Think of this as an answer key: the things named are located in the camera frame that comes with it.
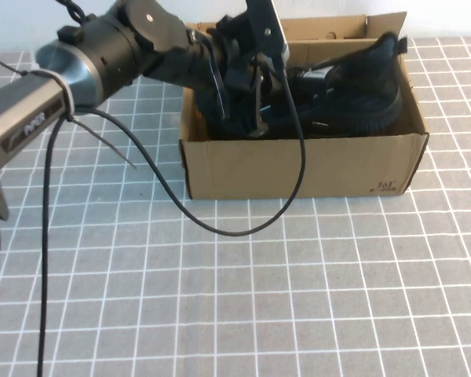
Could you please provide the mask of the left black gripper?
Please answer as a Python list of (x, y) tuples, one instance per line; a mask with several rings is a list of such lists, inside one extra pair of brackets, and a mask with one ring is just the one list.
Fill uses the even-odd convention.
[(224, 53), (217, 72), (222, 117), (230, 117), (230, 95), (254, 91), (251, 137), (263, 137), (268, 126), (261, 118), (261, 95), (275, 97), (283, 91), (279, 65), (285, 61), (285, 36), (278, 16), (224, 16), (207, 32)]

